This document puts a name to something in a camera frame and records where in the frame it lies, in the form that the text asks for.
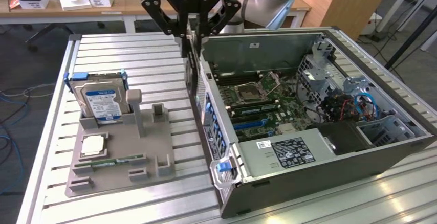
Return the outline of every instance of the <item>floor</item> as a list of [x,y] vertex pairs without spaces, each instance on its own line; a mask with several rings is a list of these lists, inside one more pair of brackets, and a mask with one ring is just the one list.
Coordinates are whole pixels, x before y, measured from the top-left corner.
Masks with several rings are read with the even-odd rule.
[[[395,0],[383,0],[378,8],[378,14],[382,16]],[[409,3],[405,3],[393,17],[393,21],[397,20],[399,14],[409,8]],[[420,22],[428,16],[425,10],[413,18],[411,22],[406,26],[405,30],[395,34],[397,40],[389,41],[386,47],[382,50],[383,56],[390,58],[403,41],[409,37],[410,33],[415,29]],[[142,22],[142,31],[156,31],[152,22]],[[79,34],[105,34],[105,33],[123,33],[121,22],[105,22],[105,28],[99,29],[96,23],[68,24],[75,33]],[[53,83],[57,77],[59,67],[64,50],[67,46],[68,36],[63,30],[53,30],[44,38],[37,41],[39,51],[29,53],[25,50],[25,44],[23,43],[32,34],[43,28],[43,25],[33,25],[33,31],[27,31],[21,26],[4,26],[7,32],[0,35],[0,46],[3,51],[0,53],[0,90],[5,90],[12,87],[32,87],[43,83]],[[414,44],[406,51],[410,50],[429,37],[429,35],[437,29],[437,21],[434,21],[421,37],[415,40]],[[370,42],[366,37],[359,38],[363,42]],[[373,43],[378,48],[385,44],[385,40],[378,43]],[[370,44],[361,44],[370,54],[375,54],[377,50]],[[434,90],[433,83],[437,83],[437,45],[432,46],[430,52],[415,51],[403,64],[397,68],[405,83],[411,90],[422,97],[422,99],[437,108],[437,91]],[[378,55],[377,60],[383,63],[382,57]],[[47,94],[52,91],[52,87],[35,90],[32,95]],[[24,101],[24,97],[11,98],[13,101]],[[44,127],[47,110],[49,107],[51,97],[32,98],[28,102],[29,112],[20,122],[8,127],[9,134],[17,143],[21,152],[21,158],[24,162],[24,178],[20,183],[9,190],[16,195],[0,196],[0,216],[4,224],[15,223],[23,195],[25,190],[28,175],[32,169],[33,158],[39,145],[39,139]],[[0,119],[5,118],[15,109],[19,108],[17,104],[9,104],[0,102]],[[0,151],[0,159],[4,158],[7,150]],[[0,189],[13,182],[20,175],[20,167],[17,156],[12,153],[7,162],[0,165]]]

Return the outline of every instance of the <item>barcode label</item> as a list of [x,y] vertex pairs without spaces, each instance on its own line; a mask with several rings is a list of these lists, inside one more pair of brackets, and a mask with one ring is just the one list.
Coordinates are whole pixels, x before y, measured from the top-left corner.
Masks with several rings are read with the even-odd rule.
[[256,142],[258,149],[271,147],[271,142],[270,141],[259,141]]

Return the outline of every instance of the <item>hard drive label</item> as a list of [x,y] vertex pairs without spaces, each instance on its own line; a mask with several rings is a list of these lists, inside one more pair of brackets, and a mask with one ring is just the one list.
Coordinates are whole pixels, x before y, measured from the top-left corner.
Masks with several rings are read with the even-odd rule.
[[314,156],[302,137],[271,143],[274,153],[283,168],[314,162]]
[[113,90],[89,91],[85,95],[95,118],[103,121],[120,118],[121,111],[119,104],[113,101],[116,97]]

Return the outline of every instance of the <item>gray post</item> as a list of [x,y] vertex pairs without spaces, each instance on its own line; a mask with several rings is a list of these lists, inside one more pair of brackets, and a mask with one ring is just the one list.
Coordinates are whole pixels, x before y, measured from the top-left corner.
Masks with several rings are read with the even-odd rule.
[[138,135],[139,135],[139,138],[142,138],[146,136],[146,129],[144,129],[144,125],[143,125],[142,111],[139,109],[139,103],[142,103],[142,101],[143,101],[140,89],[128,90],[125,100],[127,100],[128,104],[132,106],[135,122],[136,122],[136,127],[138,127]]

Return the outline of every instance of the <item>green circuit board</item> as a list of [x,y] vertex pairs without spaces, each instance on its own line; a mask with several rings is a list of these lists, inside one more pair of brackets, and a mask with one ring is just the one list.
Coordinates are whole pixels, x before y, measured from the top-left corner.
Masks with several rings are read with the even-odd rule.
[[[232,124],[238,125],[250,121],[266,120],[263,126],[235,130],[240,142],[282,134],[285,128],[283,124],[286,124],[289,132],[302,131],[311,124],[303,105],[294,97],[293,90],[283,79],[263,78],[256,84],[247,84],[247,88],[243,90],[246,93],[239,94],[238,92],[242,90],[240,87],[242,84],[219,86],[226,106],[238,106],[242,102],[250,104],[250,106],[243,110],[243,112],[250,112],[247,113],[247,116],[238,113],[238,118],[234,118],[230,114],[231,121],[243,120],[244,117],[247,117],[247,121],[232,121]],[[264,100],[278,101],[274,104],[274,110],[263,112],[263,107],[271,107],[273,105],[256,105],[256,102],[263,100],[263,98]]]

